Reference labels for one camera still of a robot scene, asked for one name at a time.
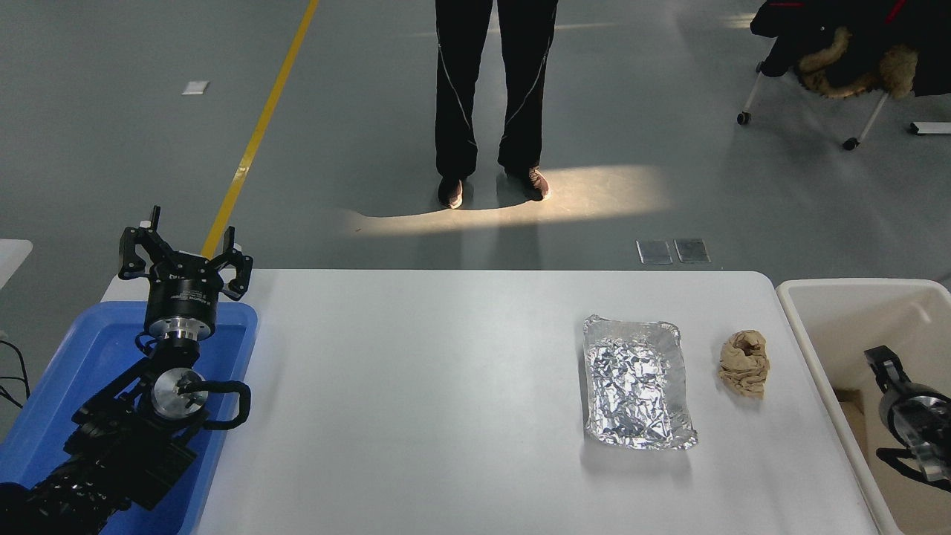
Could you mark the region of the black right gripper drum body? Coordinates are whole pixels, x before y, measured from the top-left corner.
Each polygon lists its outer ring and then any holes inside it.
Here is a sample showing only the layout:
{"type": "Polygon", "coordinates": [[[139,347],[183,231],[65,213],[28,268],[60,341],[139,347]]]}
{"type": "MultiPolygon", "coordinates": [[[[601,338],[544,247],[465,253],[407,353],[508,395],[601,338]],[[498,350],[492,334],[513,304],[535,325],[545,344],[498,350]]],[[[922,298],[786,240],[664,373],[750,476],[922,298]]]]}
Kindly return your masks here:
{"type": "Polygon", "coordinates": [[[884,393],[879,413],[900,441],[940,441],[949,434],[949,397],[921,383],[884,393]]]}

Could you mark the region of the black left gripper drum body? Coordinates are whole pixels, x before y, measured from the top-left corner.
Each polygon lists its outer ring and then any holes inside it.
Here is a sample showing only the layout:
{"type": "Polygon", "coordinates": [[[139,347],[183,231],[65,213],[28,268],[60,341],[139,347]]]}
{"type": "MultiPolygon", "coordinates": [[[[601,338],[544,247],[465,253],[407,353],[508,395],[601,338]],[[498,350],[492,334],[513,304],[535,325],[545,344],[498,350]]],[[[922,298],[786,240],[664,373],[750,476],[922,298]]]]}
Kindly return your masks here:
{"type": "Polygon", "coordinates": [[[184,317],[216,322],[221,275],[209,267],[163,262],[149,268],[146,321],[184,317]]]}

